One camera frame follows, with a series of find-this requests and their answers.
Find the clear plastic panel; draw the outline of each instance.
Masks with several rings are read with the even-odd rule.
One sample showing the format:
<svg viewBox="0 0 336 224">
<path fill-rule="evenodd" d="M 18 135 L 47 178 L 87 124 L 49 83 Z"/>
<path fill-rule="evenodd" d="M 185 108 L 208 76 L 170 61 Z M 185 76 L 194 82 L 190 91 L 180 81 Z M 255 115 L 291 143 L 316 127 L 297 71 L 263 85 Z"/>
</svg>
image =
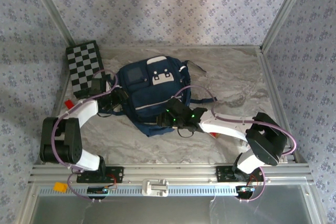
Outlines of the clear plastic panel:
<svg viewBox="0 0 336 224">
<path fill-rule="evenodd" d="M 256 197 L 260 190 L 254 192 Z M 266 186 L 260 198 L 239 201 L 216 196 L 209 205 L 211 224 L 310 224 L 312 223 L 300 185 Z"/>
</svg>

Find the marble surface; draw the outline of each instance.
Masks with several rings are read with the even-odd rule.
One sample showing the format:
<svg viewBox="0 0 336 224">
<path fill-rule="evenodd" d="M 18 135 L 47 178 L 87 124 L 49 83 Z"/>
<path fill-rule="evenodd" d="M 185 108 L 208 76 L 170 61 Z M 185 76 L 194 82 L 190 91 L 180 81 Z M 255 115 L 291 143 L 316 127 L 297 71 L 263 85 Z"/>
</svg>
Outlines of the marble surface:
<svg viewBox="0 0 336 224">
<path fill-rule="evenodd" d="M 254 49 L 233 48 L 150 48 L 100 49 L 105 69 L 122 66 L 156 55 L 191 60 L 207 71 L 190 64 L 192 84 L 208 88 L 217 96 L 216 112 L 253 116 L 266 112 L 274 118 L 266 85 Z M 192 98 L 207 98 L 202 89 L 193 89 Z M 71 84 L 65 100 L 72 99 Z M 102 155 L 107 164 L 127 163 L 233 163 L 243 150 L 239 140 L 206 133 L 181 138 L 176 131 L 147 137 L 126 116 L 92 117 L 82 128 L 84 149 Z"/>
</svg>

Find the metal bracket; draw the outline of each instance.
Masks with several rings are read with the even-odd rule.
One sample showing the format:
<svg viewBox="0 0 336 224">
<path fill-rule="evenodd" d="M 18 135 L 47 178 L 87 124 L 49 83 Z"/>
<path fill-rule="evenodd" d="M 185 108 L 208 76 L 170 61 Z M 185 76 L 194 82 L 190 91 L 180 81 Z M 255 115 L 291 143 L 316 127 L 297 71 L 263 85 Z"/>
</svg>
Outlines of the metal bracket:
<svg viewBox="0 0 336 224">
<path fill-rule="evenodd" d="M 235 178 L 235 175 L 232 171 L 232 165 L 225 165 L 225 166 L 216 166 L 216 176 L 217 176 L 217 182 L 238 182 L 238 180 Z M 260 169 L 255 169 L 252 173 L 259 182 L 263 181 L 264 178 L 262 177 L 262 173 Z"/>
<path fill-rule="evenodd" d="M 168 181 L 166 179 L 144 179 L 141 193 L 143 196 L 167 197 Z"/>
<path fill-rule="evenodd" d="M 95 174 L 84 172 L 78 174 L 77 183 L 113 183 L 116 178 L 116 183 L 122 183 L 124 177 L 124 167 L 122 166 L 107 166 L 104 174 Z"/>
</svg>

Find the blue floral wallpaper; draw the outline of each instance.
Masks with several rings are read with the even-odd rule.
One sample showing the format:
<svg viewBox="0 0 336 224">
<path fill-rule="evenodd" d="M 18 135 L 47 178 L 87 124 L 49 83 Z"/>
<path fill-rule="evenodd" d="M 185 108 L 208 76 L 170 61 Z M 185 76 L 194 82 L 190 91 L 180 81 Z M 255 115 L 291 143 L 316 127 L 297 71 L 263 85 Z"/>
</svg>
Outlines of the blue floral wallpaper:
<svg viewBox="0 0 336 224">
<path fill-rule="evenodd" d="M 267 56 L 299 151 L 336 223 L 336 0 L 297 0 Z"/>
<path fill-rule="evenodd" d="M 13 223 L 41 124 L 55 104 L 65 43 L 40 0 L 0 0 L 0 223 Z"/>
<path fill-rule="evenodd" d="M 284 0 L 53 0 L 76 41 L 260 45 Z"/>
</svg>

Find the red object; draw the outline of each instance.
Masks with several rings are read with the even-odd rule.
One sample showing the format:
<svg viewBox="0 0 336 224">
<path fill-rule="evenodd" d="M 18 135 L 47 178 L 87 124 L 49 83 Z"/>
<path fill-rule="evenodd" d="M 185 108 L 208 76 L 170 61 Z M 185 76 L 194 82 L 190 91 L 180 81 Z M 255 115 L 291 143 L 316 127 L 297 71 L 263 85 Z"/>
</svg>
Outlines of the red object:
<svg viewBox="0 0 336 224">
<path fill-rule="evenodd" d="M 209 134 L 214 138 L 219 138 L 219 136 L 220 136 L 219 133 L 215 133 L 215 132 L 210 132 Z"/>
<path fill-rule="evenodd" d="M 75 106 L 71 100 L 65 101 L 64 104 L 68 108 L 68 110 L 70 110 L 73 106 Z"/>
</svg>

